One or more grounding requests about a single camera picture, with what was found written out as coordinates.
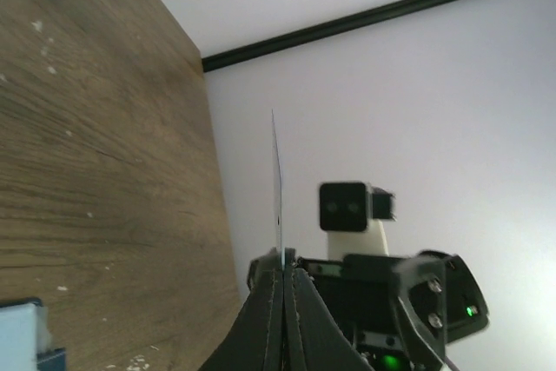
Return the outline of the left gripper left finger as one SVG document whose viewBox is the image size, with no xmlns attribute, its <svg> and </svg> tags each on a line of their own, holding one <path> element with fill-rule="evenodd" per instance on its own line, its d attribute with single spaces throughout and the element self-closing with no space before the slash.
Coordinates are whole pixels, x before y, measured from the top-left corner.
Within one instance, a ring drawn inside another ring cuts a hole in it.
<svg viewBox="0 0 556 371">
<path fill-rule="evenodd" d="M 249 264 L 250 293 L 204 371 L 282 369 L 284 285 L 276 249 Z"/>
</svg>

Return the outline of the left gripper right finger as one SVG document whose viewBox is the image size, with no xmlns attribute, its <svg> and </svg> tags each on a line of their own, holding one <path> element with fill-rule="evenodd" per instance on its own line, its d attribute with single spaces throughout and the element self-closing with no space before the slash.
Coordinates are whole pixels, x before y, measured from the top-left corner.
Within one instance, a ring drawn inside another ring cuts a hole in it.
<svg viewBox="0 0 556 371">
<path fill-rule="evenodd" d="M 308 273 L 299 267 L 295 250 L 284 253 L 284 370 L 369 370 L 329 313 Z"/>
</svg>

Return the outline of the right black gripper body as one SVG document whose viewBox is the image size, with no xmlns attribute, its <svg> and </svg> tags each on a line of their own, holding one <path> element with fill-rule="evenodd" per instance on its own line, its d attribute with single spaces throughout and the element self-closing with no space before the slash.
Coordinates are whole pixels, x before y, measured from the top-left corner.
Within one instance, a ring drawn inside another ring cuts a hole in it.
<svg viewBox="0 0 556 371">
<path fill-rule="evenodd" d="M 375 370 L 440 370 L 447 345 L 485 330 L 489 310 L 458 255 L 301 258 L 335 324 Z"/>
</svg>

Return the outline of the thin card seen edge-on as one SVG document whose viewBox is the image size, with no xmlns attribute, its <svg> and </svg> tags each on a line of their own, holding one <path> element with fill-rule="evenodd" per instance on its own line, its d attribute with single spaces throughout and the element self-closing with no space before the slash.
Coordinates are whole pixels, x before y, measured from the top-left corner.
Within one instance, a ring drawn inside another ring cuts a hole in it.
<svg viewBox="0 0 556 371">
<path fill-rule="evenodd" d="M 275 237 L 276 237 L 276 252 L 278 254 L 280 267 L 284 269 L 285 267 L 285 254 L 284 254 L 284 241 L 281 230 L 281 216 L 282 216 L 282 205 L 281 205 L 281 165 L 279 157 L 279 147 L 277 143 L 277 134 L 275 128 L 275 113 L 271 111 L 271 127 L 272 127 L 272 157 L 273 157 L 273 173 L 274 173 L 274 214 L 275 214 Z"/>
</svg>

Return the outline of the blue leather card holder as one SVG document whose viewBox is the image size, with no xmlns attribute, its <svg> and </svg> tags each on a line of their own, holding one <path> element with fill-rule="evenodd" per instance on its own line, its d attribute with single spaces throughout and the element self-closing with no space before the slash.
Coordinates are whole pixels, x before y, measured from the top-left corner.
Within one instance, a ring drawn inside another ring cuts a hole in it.
<svg viewBox="0 0 556 371">
<path fill-rule="evenodd" d="M 37 297 L 1 301 L 1 369 L 65 371 L 66 350 L 56 348 L 49 310 Z"/>
</svg>

